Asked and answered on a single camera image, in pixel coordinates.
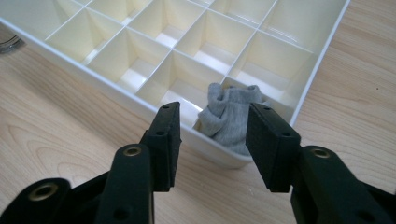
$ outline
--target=wooden surface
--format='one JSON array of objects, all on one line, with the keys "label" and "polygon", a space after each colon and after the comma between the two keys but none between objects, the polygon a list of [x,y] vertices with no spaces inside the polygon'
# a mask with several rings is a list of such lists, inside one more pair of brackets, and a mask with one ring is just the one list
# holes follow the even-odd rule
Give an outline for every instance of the wooden surface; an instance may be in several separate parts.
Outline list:
[{"label": "wooden surface", "polygon": [[[73,187],[109,169],[149,126],[25,46],[0,56],[0,212],[47,177]],[[355,176],[396,188],[396,2],[352,0],[294,126]],[[254,164],[223,170],[182,145],[176,187],[155,194],[157,223],[294,223],[289,194]]]}]

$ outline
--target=white storage box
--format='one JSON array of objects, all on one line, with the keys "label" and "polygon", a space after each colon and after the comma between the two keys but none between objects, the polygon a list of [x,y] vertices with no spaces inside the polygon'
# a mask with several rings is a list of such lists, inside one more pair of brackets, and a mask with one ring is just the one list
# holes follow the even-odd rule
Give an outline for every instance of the white storage box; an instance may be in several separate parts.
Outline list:
[{"label": "white storage box", "polygon": [[212,82],[258,85],[292,125],[349,0],[2,0],[0,22],[147,121],[180,101],[182,140],[215,163],[252,161],[199,132]]}]

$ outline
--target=divided tray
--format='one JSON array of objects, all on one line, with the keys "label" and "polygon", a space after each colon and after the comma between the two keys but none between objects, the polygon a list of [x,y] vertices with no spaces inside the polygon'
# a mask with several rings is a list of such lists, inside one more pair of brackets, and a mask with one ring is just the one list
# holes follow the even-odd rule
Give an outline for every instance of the divided tray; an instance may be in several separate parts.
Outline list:
[{"label": "divided tray", "polygon": [[257,85],[293,125],[348,3],[3,0],[0,22],[142,119],[179,101],[183,142],[218,165],[239,168],[251,157],[199,132],[209,84]]}]

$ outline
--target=wood grain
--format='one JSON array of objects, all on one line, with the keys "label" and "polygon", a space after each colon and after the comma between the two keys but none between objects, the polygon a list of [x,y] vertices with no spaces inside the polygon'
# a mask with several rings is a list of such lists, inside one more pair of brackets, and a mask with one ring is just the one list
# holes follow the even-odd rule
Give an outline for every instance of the wood grain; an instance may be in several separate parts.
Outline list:
[{"label": "wood grain", "polygon": [[[396,3],[352,0],[294,126],[356,177],[396,189]],[[73,187],[109,169],[148,123],[25,46],[0,55],[0,212],[26,186]],[[157,223],[295,223],[289,194],[254,164],[224,170],[182,145],[176,187],[155,194]]]}]

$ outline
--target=fabric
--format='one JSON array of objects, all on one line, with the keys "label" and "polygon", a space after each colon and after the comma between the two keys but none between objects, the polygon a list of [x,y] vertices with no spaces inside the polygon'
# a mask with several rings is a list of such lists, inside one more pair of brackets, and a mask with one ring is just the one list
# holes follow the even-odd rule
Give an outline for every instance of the fabric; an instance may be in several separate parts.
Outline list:
[{"label": "fabric", "polygon": [[208,88],[208,106],[198,114],[200,132],[233,152],[250,155],[246,147],[248,109],[250,103],[262,103],[258,86],[223,90],[219,83]]}]

